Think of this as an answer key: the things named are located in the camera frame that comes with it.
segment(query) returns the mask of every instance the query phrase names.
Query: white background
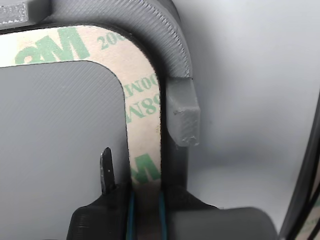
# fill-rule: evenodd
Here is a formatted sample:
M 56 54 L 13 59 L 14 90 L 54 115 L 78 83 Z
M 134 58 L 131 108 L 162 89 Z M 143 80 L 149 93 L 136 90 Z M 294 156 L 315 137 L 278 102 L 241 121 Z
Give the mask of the white background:
M 320 2 L 173 0 L 202 109 L 188 189 L 223 208 L 254 206 L 280 230 L 320 89 Z

